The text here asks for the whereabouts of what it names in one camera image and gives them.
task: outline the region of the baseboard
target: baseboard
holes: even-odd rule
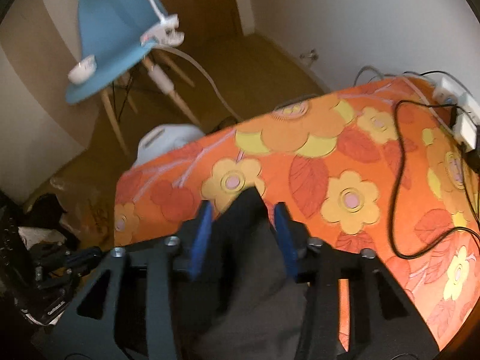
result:
[[[323,91],[323,93],[330,93],[332,90],[328,87],[328,85],[325,84],[325,82],[318,77],[314,72],[312,72],[307,66],[305,66],[297,57],[289,53],[287,50],[285,50],[282,46],[277,44],[275,41],[273,41],[269,36],[265,35],[258,29],[254,28],[253,32],[255,32],[257,35],[260,35],[262,38],[270,42],[273,47],[275,47],[280,53],[282,53],[284,56],[286,56],[290,61],[292,61],[294,64],[296,64],[302,71],[309,76],[315,83],[320,87],[320,89]]]

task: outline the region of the flower center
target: flower center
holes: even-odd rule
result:
[[[115,230],[124,231],[126,222],[127,217],[125,215],[122,215],[119,219],[115,221]]]
[[[308,111],[308,101],[292,104],[284,108],[280,108],[273,114],[281,119],[297,119],[305,115]]]
[[[222,177],[221,186],[225,192],[235,193],[245,185],[245,176],[237,171],[231,171]]]
[[[385,123],[383,123],[383,121],[381,121],[380,119],[377,119],[376,117],[373,117],[371,119],[371,123],[373,125],[373,128],[375,128],[375,130],[385,131],[387,129],[387,126],[385,125]]]
[[[363,195],[354,188],[347,188],[340,195],[340,204],[349,212],[359,211],[363,203]]]
[[[455,271],[455,281],[458,282],[460,281],[460,278],[462,277],[462,266],[459,265],[457,267],[457,270]]]
[[[450,177],[453,185],[459,190],[462,190],[464,187],[462,181],[461,163],[460,160],[451,151],[449,151],[445,155],[445,165],[448,176]]]

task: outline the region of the white cup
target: white cup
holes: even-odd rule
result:
[[[97,62],[94,55],[82,59],[75,67],[68,73],[68,79],[72,84],[80,85],[93,76],[97,70]]]

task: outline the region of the table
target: table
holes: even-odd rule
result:
[[[402,99],[431,99],[420,79],[393,78],[305,100],[207,136],[126,172],[118,182],[115,243],[127,245],[175,232],[202,199],[223,212],[255,185],[273,218],[286,202],[294,220],[338,249],[374,249],[415,303],[442,349],[480,294],[480,256],[457,232],[421,258],[396,257],[386,214],[399,164],[392,111]],[[399,122],[407,161],[395,239],[414,253],[453,226],[475,229],[460,173],[459,152],[429,110],[402,105]],[[477,199],[476,175],[465,169]],[[341,283],[340,340],[347,345],[347,284]]]

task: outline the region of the chair backrest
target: chair backrest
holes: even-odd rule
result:
[[[159,9],[167,15],[157,1]],[[148,0],[78,0],[78,26],[82,58],[110,55],[121,47],[138,41],[158,22]]]

